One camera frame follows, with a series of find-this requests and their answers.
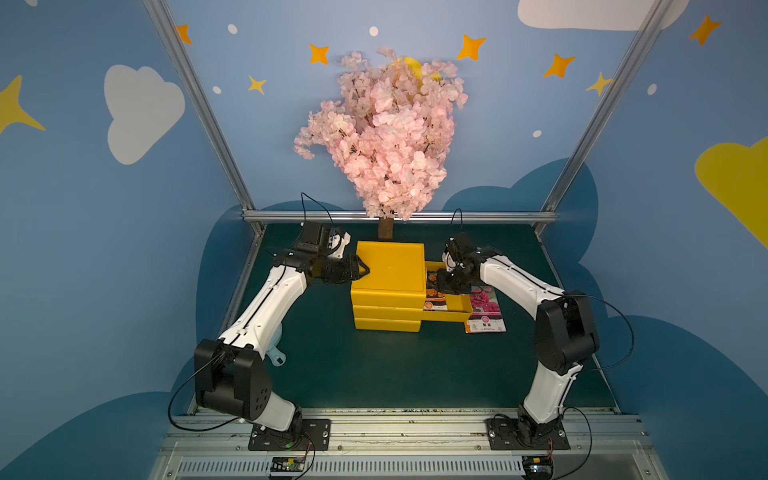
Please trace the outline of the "yellow drawer cabinet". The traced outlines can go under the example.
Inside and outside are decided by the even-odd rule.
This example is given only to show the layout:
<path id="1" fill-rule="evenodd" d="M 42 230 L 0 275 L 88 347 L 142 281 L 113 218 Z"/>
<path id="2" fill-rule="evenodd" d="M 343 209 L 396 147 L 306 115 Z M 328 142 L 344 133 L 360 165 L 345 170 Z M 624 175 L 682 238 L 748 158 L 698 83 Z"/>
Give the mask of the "yellow drawer cabinet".
<path id="1" fill-rule="evenodd" d="M 351 286 L 355 328 L 418 332 L 426 301 L 424 245 L 360 241 L 357 256 L 370 272 Z"/>

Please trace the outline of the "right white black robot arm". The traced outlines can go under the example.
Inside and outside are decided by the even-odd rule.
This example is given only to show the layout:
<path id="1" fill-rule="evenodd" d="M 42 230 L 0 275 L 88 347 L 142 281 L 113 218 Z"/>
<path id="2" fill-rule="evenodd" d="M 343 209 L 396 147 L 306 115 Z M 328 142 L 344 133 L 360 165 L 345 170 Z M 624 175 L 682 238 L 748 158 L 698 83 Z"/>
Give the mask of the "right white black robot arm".
<path id="1" fill-rule="evenodd" d="M 518 304 L 534 320 L 537 368 L 529 393 L 518 408 L 518 429 L 529 437 L 553 429 L 564 413 L 565 399 L 586 361 L 599 350 L 589 298 L 551 285 L 493 247 L 477 247 L 455 236 L 446 242 L 445 267 L 438 288 L 459 294 L 484 283 Z"/>

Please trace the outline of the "yellow drawer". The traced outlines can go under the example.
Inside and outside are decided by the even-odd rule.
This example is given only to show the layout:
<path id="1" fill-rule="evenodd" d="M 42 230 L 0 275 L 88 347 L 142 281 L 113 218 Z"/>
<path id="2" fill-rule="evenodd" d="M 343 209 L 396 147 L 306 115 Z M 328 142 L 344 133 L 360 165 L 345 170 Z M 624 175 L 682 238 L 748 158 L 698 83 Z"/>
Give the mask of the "yellow drawer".
<path id="1" fill-rule="evenodd" d="M 429 275 L 437 274 L 440 270 L 446 270 L 447 267 L 444 262 L 426 261 L 425 270 Z"/>
<path id="2" fill-rule="evenodd" d="M 464 323 L 472 313 L 469 296 L 445 294 L 447 299 L 447 311 L 425 311 L 423 306 L 423 319 L 426 321 L 458 322 Z"/>

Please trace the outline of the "pink flower seed bag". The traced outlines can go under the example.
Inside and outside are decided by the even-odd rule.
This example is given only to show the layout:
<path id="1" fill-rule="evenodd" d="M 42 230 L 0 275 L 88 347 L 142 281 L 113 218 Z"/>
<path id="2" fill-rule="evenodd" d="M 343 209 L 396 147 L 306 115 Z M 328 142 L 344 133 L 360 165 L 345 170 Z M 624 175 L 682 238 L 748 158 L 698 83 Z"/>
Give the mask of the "pink flower seed bag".
<path id="1" fill-rule="evenodd" d="M 506 326 L 496 290 L 490 286 L 473 286 L 469 295 L 472 313 L 467 319 L 470 333 L 504 333 Z"/>

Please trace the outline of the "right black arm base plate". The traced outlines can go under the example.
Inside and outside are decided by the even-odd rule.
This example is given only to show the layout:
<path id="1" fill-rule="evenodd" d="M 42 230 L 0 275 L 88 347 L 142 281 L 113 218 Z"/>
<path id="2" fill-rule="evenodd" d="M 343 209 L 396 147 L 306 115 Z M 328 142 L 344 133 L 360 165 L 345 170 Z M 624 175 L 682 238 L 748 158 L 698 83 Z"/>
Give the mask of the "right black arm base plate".
<path id="1" fill-rule="evenodd" d="M 538 424 L 527 417 L 511 418 L 497 414 L 485 420 L 486 435 L 492 450 L 569 450 L 570 444 L 560 419 Z"/>

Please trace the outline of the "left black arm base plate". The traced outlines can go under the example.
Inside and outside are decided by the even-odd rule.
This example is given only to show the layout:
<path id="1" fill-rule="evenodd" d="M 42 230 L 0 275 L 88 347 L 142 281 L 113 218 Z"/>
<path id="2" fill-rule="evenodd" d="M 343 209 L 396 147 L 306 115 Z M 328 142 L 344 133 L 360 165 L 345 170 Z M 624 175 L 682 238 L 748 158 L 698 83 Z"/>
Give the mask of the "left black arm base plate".
<path id="1" fill-rule="evenodd" d="M 327 418 L 300 419 L 285 431 L 255 424 L 247 448 L 249 451 L 327 451 L 332 421 Z"/>

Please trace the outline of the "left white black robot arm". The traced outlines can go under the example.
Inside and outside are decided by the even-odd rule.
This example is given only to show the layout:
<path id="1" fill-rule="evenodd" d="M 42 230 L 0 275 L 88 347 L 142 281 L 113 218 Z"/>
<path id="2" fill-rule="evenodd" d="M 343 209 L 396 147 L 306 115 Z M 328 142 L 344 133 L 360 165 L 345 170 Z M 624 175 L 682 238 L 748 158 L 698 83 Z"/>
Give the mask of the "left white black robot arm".
<path id="1" fill-rule="evenodd" d="M 270 344 L 294 302 L 318 279 L 329 284 L 359 280 L 370 268 L 355 254 L 316 256 L 286 250 L 240 317 L 194 352 L 198 405 L 276 432 L 295 432 L 300 408 L 273 392 L 265 361 Z"/>

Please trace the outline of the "yellow top drawer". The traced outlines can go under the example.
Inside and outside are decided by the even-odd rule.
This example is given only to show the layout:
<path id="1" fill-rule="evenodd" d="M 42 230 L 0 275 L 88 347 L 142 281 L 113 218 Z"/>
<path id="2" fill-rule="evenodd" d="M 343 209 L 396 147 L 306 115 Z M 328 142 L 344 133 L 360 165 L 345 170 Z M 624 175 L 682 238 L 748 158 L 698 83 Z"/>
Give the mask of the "yellow top drawer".
<path id="1" fill-rule="evenodd" d="M 425 270 L 429 275 L 437 274 L 440 270 L 446 270 L 447 267 L 444 262 L 426 261 Z"/>

